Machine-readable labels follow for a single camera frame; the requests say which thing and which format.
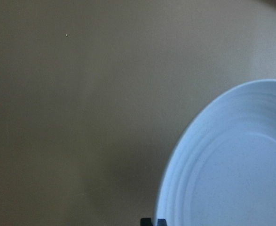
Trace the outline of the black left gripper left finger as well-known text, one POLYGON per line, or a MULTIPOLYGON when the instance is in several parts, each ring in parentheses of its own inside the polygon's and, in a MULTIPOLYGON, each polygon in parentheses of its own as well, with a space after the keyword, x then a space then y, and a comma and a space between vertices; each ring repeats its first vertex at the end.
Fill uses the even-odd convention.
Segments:
POLYGON ((141 218, 140 226, 152 226, 151 218, 141 218))

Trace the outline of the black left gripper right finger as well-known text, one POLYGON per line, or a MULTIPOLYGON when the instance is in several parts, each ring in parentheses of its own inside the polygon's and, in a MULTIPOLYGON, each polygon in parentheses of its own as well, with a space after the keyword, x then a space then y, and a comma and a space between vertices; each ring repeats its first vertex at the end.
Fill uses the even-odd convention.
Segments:
POLYGON ((157 226, 167 226, 166 219, 160 218, 157 220, 157 226))

